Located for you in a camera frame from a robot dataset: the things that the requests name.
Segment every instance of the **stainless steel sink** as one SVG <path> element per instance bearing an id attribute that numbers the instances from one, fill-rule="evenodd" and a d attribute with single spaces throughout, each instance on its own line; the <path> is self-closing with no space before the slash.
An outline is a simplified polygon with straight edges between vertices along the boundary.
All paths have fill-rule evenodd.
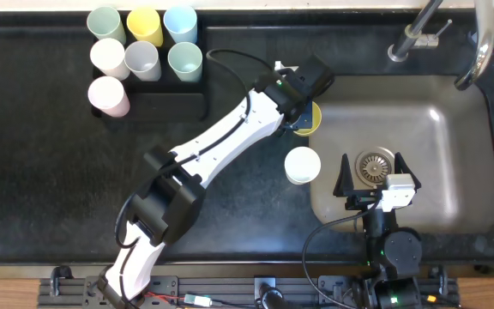
<path id="1" fill-rule="evenodd" d="M 337 76 L 316 103 L 322 124 L 310 147 L 322 160 L 310 183 L 321 222 L 348 215 L 332 192 L 340 157 L 354 185 L 368 188 L 392 172 L 401 152 L 422 183 L 413 205 L 396 211 L 422 233 L 482 233 L 494 225 L 494 151 L 487 104 L 475 86 L 458 91 L 452 76 Z M 353 223 L 336 226 L 353 231 Z"/>

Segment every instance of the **chrome faucet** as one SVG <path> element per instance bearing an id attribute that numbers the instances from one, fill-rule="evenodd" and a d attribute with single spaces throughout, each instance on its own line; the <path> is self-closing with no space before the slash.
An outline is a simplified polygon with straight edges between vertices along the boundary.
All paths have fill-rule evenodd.
<path id="1" fill-rule="evenodd" d="M 412 25 L 407 25 L 396 44 L 388 49 L 390 59 L 395 62 L 405 61 L 409 50 L 417 48 L 436 48 L 439 43 L 439 34 L 451 23 L 443 27 L 437 34 L 422 34 L 423 27 L 436 13 L 443 0 L 430 0 L 420 11 Z M 478 44 L 476 55 L 465 73 L 455 80 L 455 87 L 465 90 L 472 85 L 484 72 L 494 47 L 494 10 L 492 0 L 474 0 L 476 19 L 478 21 Z"/>

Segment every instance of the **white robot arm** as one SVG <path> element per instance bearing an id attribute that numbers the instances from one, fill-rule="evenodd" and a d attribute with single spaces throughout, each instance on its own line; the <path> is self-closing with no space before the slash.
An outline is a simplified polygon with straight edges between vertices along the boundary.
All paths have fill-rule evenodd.
<path id="1" fill-rule="evenodd" d="M 105 297 L 116 308 L 136 308 L 165 245 L 194 224 L 211 180 L 250 145 L 296 122 L 333 80 L 331 70 L 315 56 L 296 71 L 273 71 L 200 136 L 170 152 L 156 147 L 146 153 L 143 170 L 152 173 L 124 205 L 116 229 L 126 217 L 125 242 L 117 241 L 122 250 L 116 263 L 99 276 Z"/>

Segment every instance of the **wooden floor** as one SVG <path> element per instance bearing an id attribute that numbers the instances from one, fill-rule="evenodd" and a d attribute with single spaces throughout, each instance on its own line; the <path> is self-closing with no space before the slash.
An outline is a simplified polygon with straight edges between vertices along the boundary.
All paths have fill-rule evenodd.
<path id="1" fill-rule="evenodd" d="M 494 278 L 459 279 L 462 306 L 467 309 L 494 309 Z M 0 308 L 36 309 L 39 281 L 0 280 Z"/>

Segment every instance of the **drain strainer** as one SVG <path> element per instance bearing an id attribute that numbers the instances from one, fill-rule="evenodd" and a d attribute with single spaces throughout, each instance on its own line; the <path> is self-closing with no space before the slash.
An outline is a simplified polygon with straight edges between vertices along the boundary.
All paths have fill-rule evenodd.
<path id="1" fill-rule="evenodd" d="M 385 148 L 374 148 L 364 151 L 356 160 L 356 171 L 359 178 L 369 186 L 380 185 L 386 176 L 392 173 L 394 156 Z"/>

